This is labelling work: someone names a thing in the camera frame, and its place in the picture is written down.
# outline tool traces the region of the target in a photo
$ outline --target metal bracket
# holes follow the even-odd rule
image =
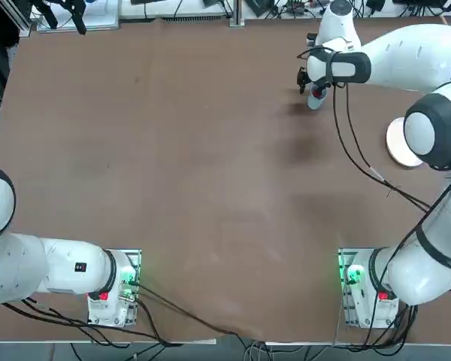
[[[231,28],[243,28],[246,23],[242,17],[242,0],[234,0],[234,13],[229,20],[229,26]]]
[[[89,323],[105,326],[131,326],[137,323],[136,288],[126,281],[140,282],[142,251],[109,250],[117,262],[117,275],[112,290],[100,299],[88,297]]]
[[[232,17],[232,18],[229,20],[229,26],[230,26],[231,28],[241,29],[241,28],[245,27],[245,25],[246,25],[246,22],[244,21],[244,19],[241,19],[240,22],[239,22],[239,24],[236,24],[236,23],[235,23],[234,17]]]

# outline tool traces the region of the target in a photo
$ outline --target black wire bundle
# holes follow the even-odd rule
[[[67,321],[71,325],[79,325],[78,329],[95,344],[99,344],[101,346],[111,346],[114,348],[128,348],[130,346],[130,344],[126,344],[126,345],[114,344],[100,331],[100,329],[95,329],[93,326],[90,326],[88,323],[85,323],[82,320],[76,320],[73,318],[65,317],[64,315],[60,314],[57,310],[55,310],[53,308],[48,308],[50,312],[42,311],[42,310],[38,309],[38,302],[35,301],[32,297],[27,297],[27,299],[23,299],[22,303],[38,314],[52,317],[57,320],[64,320],[64,321]],[[93,331],[96,331],[104,339],[104,342],[98,341],[95,337],[90,335],[85,330],[85,328],[90,328]]]
[[[139,284],[139,283],[137,283],[137,282],[131,281],[131,282],[129,282],[129,284],[132,285],[132,286],[136,286],[136,287],[141,288],[142,290],[148,292],[150,295],[153,295],[153,296],[155,296],[157,299],[159,299],[160,301],[164,302],[166,305],[172,307],[172,308],[174,309],[174,311],[176,311],[176,312],[178,312],[178,313],[180,313],[180,314],[182,314],[182,315],[184,315],[184,316],[187,316],[188,318],[191,318],[191,319],[193,319],[193,320],[199,322],[201,325],[206,326],[208,329],[212,329],[213,331],[222,333],[222,334],[224,334],[224,335],[233,335],[233,336],[237,337],[238,340],[241,342],[241,344],[244,346],[244,348],[247,349],[247,346],[246,346],[245,343],[242,341],[242,338],[241,338],[236,332],[229,331],[229,330],[227,330],[227,329],[222,329],[222,328],[220,328],[220,327],[214,326],[214,325],[211,324],[211,323],[208,323],[208,322],[205,321],[205,320],[202,320],[201,318],[195,316],[194,314],[192,314],[192,313],[190,313],[190,312],[184,310],[184,309],[181,308],[180,306],[177,306],[177,305],[174,304],[172,301],[169,301],[169,300],[166,299],[165,297],[160,296],[157,292],[155,292],[155,291],[151,290],[150,288],[145,287],[145,286],[143,286],[143,285],[141,285],[141,284]],[[145,296],[145,297],[148,297],[148,295],[147,295],[147,294],[144,294],[144,293],[138,293],[138,294],[139,294],[139,295],[142,295],[142,296]]]
[[[439,13],[435,13],[432,9],[431,6],[427,6],[427,5],[414,5],[412,7],[409,6],[409,4],[406,5],[406,8],[403,10],[403,12],[401,13],[401,15],[399,15],[399,17],[402,17],[404,15],[404,13],[409,10],[410,17],[424,17],[425,16],[425,11],[426,9],[428,9],[428,11],[431,13],[431,15],[433,15],[434,17],[439,17],[440,15],[447,13],[449,11],[451,11],[451,4],[449,4],[447,7],[443,8],[439,8],[440,12]]]

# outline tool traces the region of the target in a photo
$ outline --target black cable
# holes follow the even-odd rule
[[[104,325],[81,326],[81,325],[76,325],[76,324],[73,324],[73,323],[63,323],[63,322],[51,320],[49,318],[35,316],[34,314],[30,314],[30,313],[28,313],[28,312],[26,312],[24,310],[21,310],[20,308],[17,308],[17,307],[15,307],[13,305],[10,305],[9,303],[2,303],[2,305],[5,306],[6,308],[8,308],[9,310],[12,310],[13,312],[15,312],[17,314],[21,314],[24,317],[30,318],[32,320],[42,321],[42,322],[45,322],[45,323],[52,323],[54,325],[60,325],[60,326],[65,326],[65,327],[73,327],[73,328],[76,328],[76,329],[84,328],[84,327],[87,327],[87,328],[90,328],[90,329],[112,329],[112,330],[115,330],[115,331],[128,333],[130,335],[145,336],[145,337],[152,338],[152,339],[156,340],[156,338],[153,335],[149,335],[148,333],[145,333],[145,332],[132,331],[130,329],[121,329],[119,327],[114,327],[114,326],[104,326]]]
[[[80,325],[83,325],[84,328],[87,327],[87,328],[92,328],[92,329],[93,329],[93,326],[92,326],[92,325],[89,325],[88,323],[85,323],[85,322],[83,322],[82,320],[76,320],[76,319],[73,319],[73,318],[65,317],[65,316],[63,316],[62,314],[60,314],[58,311],[54,310],[53,308],[49,308],[49,310],[50,310],[52,313],[46,312],[46,311],[42,311],[42,310],[39,310],[39,309],[36,308],[35,306],[30,305],[30,303],[29,303],[28,301],[33,302],[33,303],[35,303],[36,305],[38,304],[38,302],[35,301],[35,300],[34,300],[33,298],[31,298],[31,297],[28,297],[26,300],[25,300],[25,299],[22,300],[22,303],[23,303],[24,305],[26,305],[28,308],[32,309],[33,311],[37,312],[38,314],[43,314],[44,316],[49,316],[49,317],[57,318],[57,319],[60,319],[60,320],[64,320],[64,321],[69,322],[70,324],[79,323]],[[79,328],[79,330],[80,330],[85,336],[87,336],[88,338],[90,338],[90,340],[92,340],[93,342],[95,342],[96,344],[99,344],[99,345],[101,345],[101,346],[111,346],[111,347],[114,347],[114,348],[129,348],[129,347],[130,347],[130,344],[127,344],[127,345],[118,345],[118,344],[114,344],[114,343],[113,343],[112,341],[110,341],[110,340],[109,340],[109,339],[108,339],[108,338],[107,338],[107,337],[106,337],[99,329],[93,329],[93,330],[96,331],[96,332],[97,332],[97,333],[105,340],[105,343],[102,343],[102,342],[98,341],[96,338],[94,338],[92,335],[90,335],[90,334],[89,334],[87,331],[85,331],[84,329]]]
[[[229,12],[227,11],[226,4],[224,3],[224,0],[220,0],[219,2],[220,2],[220,4],[222,5],[222,7],[224,8],[224,11],[225,11],[225,18],[226,18],[226,19],[230,19],[230,18],[232,17],[232,15],[229,14]]]
[[[311,14],[311,15],[313,16],[314,19],[317,19],[317,16],[314,15],[314,13],[313,13],[311,10],[305,8],[304,11],[305,11],[306,13]]]
[[[45,27],[45,28],[47,28],[47,29],[50,29],[50,30],[57,30],[57,29],[60,29],[60,28],[64,27],[65,25],[67,25],[68,22],[69,22],[70,20],[72,20],[72,17],[69,17],[68,20],[65,21],[62,25],[57,26],[55,29],[52,29],[52,28],[50,28],[48,25],[45,25],[44,23],[42,23],[42,22],[37,18],[37,15],[35,15],[34,12],[32,12],[32,15],[33,15],[33,17],[35,18],[35,20],[37,20],[37,22],[40,23],[40,25],[42,25],[43,27]]]
[[[349,0],[349,3],[353,7],[354,11],[356,12],[355,17],[361,17],[361,13],[359,12],[359,9],[356,7],[356,0]]]
[[[137,353],[134,353],[132,356],[126,358],[123,361],[131,361],[132,359],[137,359],[137,356],[140,356],[143,353],[146,353],[148,350],[152,350],[153,348],[159,346],[160,344],[153,344],[152,346],[149,346],[147,348],[144,348],[142,351],[139,351]]]
[[[304,353],[304,361],[307,361],[307,356],[309,355],[310,349],[312,348],[312,346],[308,346],[306,349],[306,352]]]
[[[173,19],[175,19],[175,17],[177,16],[177,12],[179,11],[179,8],[180,8],[180,6],[182,5],[182,2],[183,2],[183,0],[180,0],[180,1],[179,1],[179,5],[178,5],[177,8],[175,9]]]
[[[319,6],[322,8],[322,10],[325,11],[325,7],[324,7],[324,5],[322,4],[322,2],[321,2],[320,0],[316,0],[316,1],[317,1],[317,3],[319,4]]]
[[[354,143],[356,144],[356,148],[357,148],[357,150],[358,150],[358,152],[359,152],[359,155],[361,156],[361,158],[362,158],[362,160],[364,161],[364,163],[366,164],[366,166],[367,166],[370,170],[372,170],[373,168],[371,167],[371,164],[369,164],[369,162],[366,160],[366,158],[365,158],[365,156],[364,156],[364,154],[363,154],[363,152],[362,152],[362,150],[361,150],[361,147],[359,146],[359,142],[358,142],[358,138],[357,138],[357,136],[356,136],[356,132],[354,131],[353,122],[352,122],[352,120],[351,120],[351,115],[350,115],[350,107],[349,107],[349,86],[348,86],[348,84],[346,84],[346,113],[347,113],[347,120],[348,120],[348,122],[349,122],[349,126],[350,126],[350,129],[351,129],[351,133],[353,134]],[[426,203],[426,202],[424,202],[424,201],[422,201],[422,200],[416,198],[415,196],[412,196],[411,194],[409,194],[409,193],[407,193],[407,192],[405,192],[405,191],[399,189],[398,187],[393,186],[393,185],[390,184],[390,182],[388,182],[387,180],[380,180],[380,179],[377,179],[376,177],[371,176],[369,173],[367,173],[367,172],[364,171],[361,167],[359,167],[359,165],[356,163],[356,161],[353,160],[353,158],[351,157],[349,151],[346,149],[345,146],[343,146],[343,149],[344,149],[344,152],[346,153],[347,157],[351,160],[351,162],[353,162],[353,164],[356,166],[356,168],[359,168],[359,170],[361,170],[363,174],[367,174],[368,177],[369,177],[370,179],[373,179],[373,180],[375,180],[376,182],[382,184],[383,186],[390,188],[390,190],[396,191],[399,195],[405,197],[406,200],[408,200],[409,202],[411,202],[411,203],[412,203],[413,205],[415,205],[417,208],[421,209],[421,211],[423,211],[423,212],[426,212],[426,209],[424,209],[423,207],[421,207],[420,205],[418,205],[418,203],[420,203],[421,205],[423,205],[423,206],[425,206],[425,207],[427,207],[427,208],[430,208],[430,207],[431,207],[428,203]]]
[[[444,13],[444,10],[442,10],[439,14],[436,14],[436,13],[431,9],[431,6],[428,6],[427,8],[428,8],[429,12],[430,12],[431,14],[433,14],[433,16],[435,16],[435,17],[439,17],[440,15],[442,15],[442,14]]]
[[[239,341],[241,342],[241,344],[244,346],[244,348],[247,349],[247,346],[245,345],[245,343],[242,341],[241,337],[236,332],[229,331],[227,329],[222,329],[220,327],[214,326],[211,323],[208,323],[205,320],[202,320],[201,318],[195,316],[194,314],[191,314],[190,312],[188,312],[188,311],[184,310],[183,308],[177,306],[172,301],[169,301],[165,297],[160,296],[158,293],[152,291],[150,288],[145,287],[145,286],[143,286],[143,285],[141,285],[141,284],[139,284],[137,282],[131,281],[131,282],[129,282],[129,284],[131,284],[132,286],[139,287],[142,290],[147,291],[148,293],[154,295],[155,297],[157,297],[161,301],[165,302],[166,304],[168,304],[168,305],[172,306],[173,308],[175,308],[176,310],[178,310],[181,314],[183,314],[183,315],[185,315],[185,316],[187,316],[189,318],[192,318],[193,320],[199,322],[201,325],[206,326],[208,329],[212,329],[213,331],[216,331],[216,332],[219,332],[219,333],[223,333],[225,335],[234,335],[234,336],[236,336],[239,339]]]
[[[414,320],[416,319],[416,315],[418,312],[418,306],[413,306],[410,309],[410,322],[407,325],[407,328],[404,330],[404,336],[402,337],[401,343],[399,344],[399,347],[392,353],[382,353],[379,352],[378,350],[374,350],[374,352],[378,353],[381,356],[394,356],[397,355],[399,353],[399,351],[402,350],[402,348],[404,347],[404,344],[406,343],[406,338],[407,338],[407,334],[411,328],[411,326],[413,325]]]
[[[165,347],[158,350],[152,357],[150,357],[147,361],[152,361],[153,359],[157,358],[158,355],[160,355],[165,350]]]
[[[153,322],[153,318],[152,318],[152,314],[149,311],[149,308],[147,308],[147,306],[145,305],[145,303],[143,303],[140,299],[136,299],[135,300],[141,307],[142,309],[145,311],[147,318],[149,319],[149,323],[150,323],[150,327],[152,328],[152,332],[155,335],[156,339],[159,341],[159,343],[163,346],[163,347],[180,347],[182,346],[182,344],[172,344],[166,340],[164,340],[160,335],[159,332],[157,331],[156,328],[156,324]]]
[[[409,5],[406,5],[406,7],[404,8],[403,12],[398,17],[402,17],[409,8],[410,8]]]
[[[75,355],[75,357],[77,357],[78,361],[83,361],[83,360],[80,358],[80,356],[78,356],[78,352],[77,352],[77,350],[75,350],[74,344],[70,343],[70,347],[72,347],[72,351],[74,351],[74,355]]]
[[[277,7],[277,6],[279,5],[279,2],[280,2],[280,0],[277,0],[277,1],[276,1],[276,3],[274,4],[274,6],[272,6],[272,8],[269,10],[268,14],[265,16],[264,19],[267,19],[267,18],[269,17],[269,15],[272,14],[272,11],[277,11],[277,12],[279,12],[279,8]]]
[[[314,361],[317,357],[319,357],[319,355],[322,353],[322,352],[324,352],[324,350],[326,349],[326,348],[328,348],[329,346],[324,346],[323,348],[321,348],[319,351],[317,351],[317,353],[314,355],[314,356],[312,356],[310,359],[308,359],[308,360],[306,360],[305,358],[304,358],[304,361]]]

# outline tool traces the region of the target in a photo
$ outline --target equipment on shelf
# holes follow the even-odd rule
[[[49,27],[51,29],[57,29],[59,23],[50,6],[46,4],[44,0],[31,0],[31,2],[44,16]],[[77,27],[78,33],[85,35],[87,29],[83,23],[83,13],[85,12],[86,7],[84,0],[48,0],[48,2],[58,4],[66,9],[71,14],[71,20]]]

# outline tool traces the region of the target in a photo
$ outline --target black connector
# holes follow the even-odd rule
[[[393,4],[409,5],[409,6],[426,6],[430,8],[440,8],[446,4],[446,0],[392,0]]]
[[[274,0],[246,0],[246,4],[257,17],[274,7]]]
[[[366,6],[371,9],[371,14],[376,11],[381,11],[384,8],[385,0],[368,0]]]

